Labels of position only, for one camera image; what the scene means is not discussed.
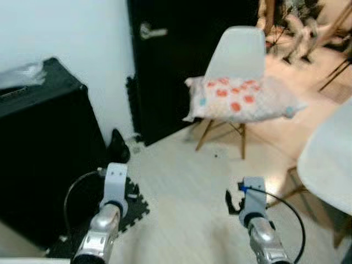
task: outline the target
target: white chair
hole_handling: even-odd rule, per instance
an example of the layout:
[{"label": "white chair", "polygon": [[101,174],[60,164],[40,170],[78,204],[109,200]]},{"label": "white chair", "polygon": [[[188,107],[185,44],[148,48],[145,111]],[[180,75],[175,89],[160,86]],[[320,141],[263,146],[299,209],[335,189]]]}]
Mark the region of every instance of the white chair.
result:
[{"label": "white chair", "polygon": [[[309,191],[324,202],[347,214],[345,223],[334,236],[337,248],[352,228],[352,99],[340,106],[310,136],[300,157],[297,170],[302,184],[282,197]],[[268,205],[272,207],[280,201]]]},{"label": "white chair", "polygon": [[[259,80],[265,71],[265,35],[262,30],[252,26],[234,26],[226,29],[217,45],[207,68],[205,79],[221,77]],[[196,151],[205,142],[208,132],[215,127],[210,120]],[[234,129],[241,135],[241,155],[245,158],[246,126],[240,124]]]}]

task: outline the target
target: door handle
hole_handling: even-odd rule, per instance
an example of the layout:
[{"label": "door handle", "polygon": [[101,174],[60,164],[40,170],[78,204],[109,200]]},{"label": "door handle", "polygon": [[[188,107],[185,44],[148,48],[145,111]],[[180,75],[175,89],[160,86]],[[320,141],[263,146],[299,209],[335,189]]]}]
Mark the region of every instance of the door handle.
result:
[{"label": "door handle", "polygon": [[148,40],[152,37],[166,36],[168,33],[167,29],[151,29],[151,25],[147,22],[143,22],[139,28],[139,34],[142,40]]}]

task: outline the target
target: white chair backrest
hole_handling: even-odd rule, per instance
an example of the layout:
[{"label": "white chair backrest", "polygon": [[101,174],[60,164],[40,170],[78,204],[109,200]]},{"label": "white chair backrest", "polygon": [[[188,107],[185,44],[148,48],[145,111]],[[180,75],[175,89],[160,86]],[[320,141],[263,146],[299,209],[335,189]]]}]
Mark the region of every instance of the white chair backrest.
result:
[{"label": "white chair backrest", "polygon": [[265,71],[265,35],[252,26],[226,29],[210,60],[205,79],[258,80]]}]

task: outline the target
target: red dot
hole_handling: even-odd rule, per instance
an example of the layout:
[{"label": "red dot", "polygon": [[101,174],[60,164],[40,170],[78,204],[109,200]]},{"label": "red dot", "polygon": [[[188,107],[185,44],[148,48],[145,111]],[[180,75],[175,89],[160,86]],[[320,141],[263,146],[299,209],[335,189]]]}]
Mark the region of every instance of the red dot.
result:
[{"label": "red dot", "polygon": [[228,85],[229,84],[229,78],[220,78],[218,81],[222,84]]},{"label": "red dot", "polygon": [[234,94],[238,94],[240,92],[240,89],[238,88],[232,88],[231,92],[233,92]]},{"label": "red dot", "polygon": [[246,95],[246,96],[244,97],[244,101],[245,101],[246,103],[253,103],[253,102],[254,102],[254,97],[251,96],[251,95]]},{"label": "red dot", "polygon": [[213,81],[208,82],[208,87],[214,87],[214,86],[215,86],[215,82]]},{"label": "red dot", "polygon": [[239,103],[232,103],[231,104],[232,110],[238,112],[241,110],[241,105]]},{"label": "red dot", "polygon": [[249,81],[246,81],[245,84],[254,84],[256,81],[255,80],[249,80]]},{"label": "red dot", "polygon": [[227,96],[227,91],[218,89],[216,91],[216,94],[217,94],[217,96],[225,97],[225,96]]}]

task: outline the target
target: floor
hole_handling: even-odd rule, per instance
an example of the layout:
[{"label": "floor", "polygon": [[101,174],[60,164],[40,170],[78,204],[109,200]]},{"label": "floor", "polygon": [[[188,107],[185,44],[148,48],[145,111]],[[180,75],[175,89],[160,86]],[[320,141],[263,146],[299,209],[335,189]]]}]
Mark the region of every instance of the floor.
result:
[{"label": "floor", "polygon": [[[240,159],[239,137],[223,126],[209,135],[196,153],[195,146],[206,123],[185,128],[147,148],[130,142],[129,175],[140,184],[151,213],[122,234],[110,263],[256,263],[246,229],[228,215],[224,203],[227,188],[233,201],[242,194],[236,183],[243,177],[261,176],[268,191],[281,195],[297,184],[287,175],[307,138],[351,94],[352,68],[326,91],[317,93],[322,78],[343,57],[319,48],[314,63],[298,60],[287,65],[279,57],[267,57],[267,74],[283,79],[309,106],[294,119],[276,119],[248,126],[247,158]],[[333,232],[345,215],[312,194],[295,195],[289,201],[299,210],[307,232],[307,244],[299,263],[340,263],[351,244],[347,236],[333,248]],[[268,210],[283,246],[294,259],[301,233],[294,215],[280,204]]]}]

